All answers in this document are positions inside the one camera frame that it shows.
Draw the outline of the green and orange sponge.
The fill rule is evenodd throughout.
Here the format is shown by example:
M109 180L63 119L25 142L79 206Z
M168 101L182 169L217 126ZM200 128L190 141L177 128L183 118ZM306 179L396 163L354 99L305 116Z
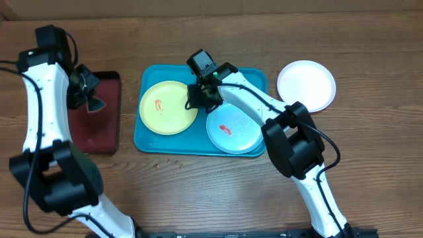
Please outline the green and orange sponge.
M102 110L106 106L106 103L98 97L92 97L87 101L87 112L94 113Z

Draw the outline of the light blue plate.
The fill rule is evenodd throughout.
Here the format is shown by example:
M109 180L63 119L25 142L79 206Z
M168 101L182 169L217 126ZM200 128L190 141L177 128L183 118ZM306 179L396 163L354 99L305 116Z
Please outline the light blue plate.
M256 157L265 149L260 126L227 102L208 114L206 132L224 155Z

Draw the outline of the yellow-green plate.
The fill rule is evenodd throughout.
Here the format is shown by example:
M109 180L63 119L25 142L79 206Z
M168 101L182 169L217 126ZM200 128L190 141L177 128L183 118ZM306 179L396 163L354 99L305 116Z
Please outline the yellow-green plate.
M196 119L198 110L185 109L188 87L178 81L163 81L148 88L139 104L141 121L160 135L178 134Z

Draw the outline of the white plate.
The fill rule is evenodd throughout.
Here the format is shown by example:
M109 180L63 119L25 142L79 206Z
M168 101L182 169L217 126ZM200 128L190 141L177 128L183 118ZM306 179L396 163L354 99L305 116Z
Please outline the white plate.
M278 75L277 90L287 104L300 102L309 112L327 108L336 96L332 73L323 65L310 60L294 61Z

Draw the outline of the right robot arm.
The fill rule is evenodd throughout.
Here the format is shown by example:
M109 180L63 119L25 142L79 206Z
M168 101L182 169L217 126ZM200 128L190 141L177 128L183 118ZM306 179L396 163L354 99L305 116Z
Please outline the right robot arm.
M186 109L211 112L224 102L243 111L261 129L275 168L296 183L311 216L313 237L353 237L326 178L325 142L332 140L316 125L300 102L287 104L252 85L232 64L218 65L203 49L186 61L196 83L188 86Z

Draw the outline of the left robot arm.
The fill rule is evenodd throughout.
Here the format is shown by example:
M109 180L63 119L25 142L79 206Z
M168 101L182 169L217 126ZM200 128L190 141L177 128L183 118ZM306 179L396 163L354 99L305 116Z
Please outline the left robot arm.
M99 78L78 62L70 33L50 24L35 34L37 46L21 52L13 70L26 87L28 126L9 169L24 188L24 201L84 223L95 237L141 237L137 223L104 194L96 164L71 139L70 110L105 107L95 95Z

